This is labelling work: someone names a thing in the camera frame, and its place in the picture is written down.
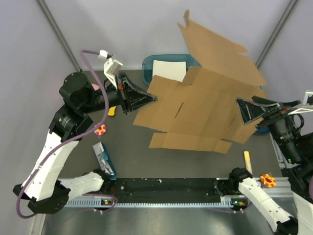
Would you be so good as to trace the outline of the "brown cardboard box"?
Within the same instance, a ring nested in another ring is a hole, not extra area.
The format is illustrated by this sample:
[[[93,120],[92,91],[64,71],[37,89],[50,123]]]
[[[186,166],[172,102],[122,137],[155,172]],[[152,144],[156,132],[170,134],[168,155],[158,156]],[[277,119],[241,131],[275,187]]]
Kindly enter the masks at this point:
[[[139,109],[134,125],[153,129],[151,148],[226,153],[255,132],[244,124],[237,98],[265,97],[266,84],[246,48],[189,18],[179,28],[198,66],[182,81],[154,76],[148,92],[157,101]]]

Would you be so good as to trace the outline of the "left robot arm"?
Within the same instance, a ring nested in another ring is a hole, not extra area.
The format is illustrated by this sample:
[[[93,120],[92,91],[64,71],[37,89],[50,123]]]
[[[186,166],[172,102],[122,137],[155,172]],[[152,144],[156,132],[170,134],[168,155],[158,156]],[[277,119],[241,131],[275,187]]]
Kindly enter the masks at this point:
[[[14,186],[19,200],[27,200],[33,215],[54,214],[76,197],[96,192],[106,194],[111,188],[111,176],[101,169],[72,179],[61,179],[59,174],[70,153],[86,135],[99,129],[89,114],[107,113],[120,106],[129,113],[157,100],[134,84],[126,74],[117,76],[117,85],[99,84],[95,90],[82,72],[68,75],[59,90],[63,106],[55,113],[48,128],[42,152],[28,178]]]

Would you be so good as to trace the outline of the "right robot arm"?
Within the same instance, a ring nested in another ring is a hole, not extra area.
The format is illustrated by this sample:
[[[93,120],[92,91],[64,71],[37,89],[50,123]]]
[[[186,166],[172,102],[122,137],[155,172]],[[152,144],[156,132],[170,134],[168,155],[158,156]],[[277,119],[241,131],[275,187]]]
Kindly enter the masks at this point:
[[[303,101],[278,102],[258,96],[236,100],[244,124],[259,118],[256,129],[269,129],[282,155],[293,167],[282,173],[291,186],[297,216],[282,209],[258,185],[246,168],[233,169],[227,180],[217,180],[215,192],[221,196],[241,193],[258,209],[276,235],[311,235],[313,233],[313,135],[302,135],[303,113],[313,110],[313,93]]]

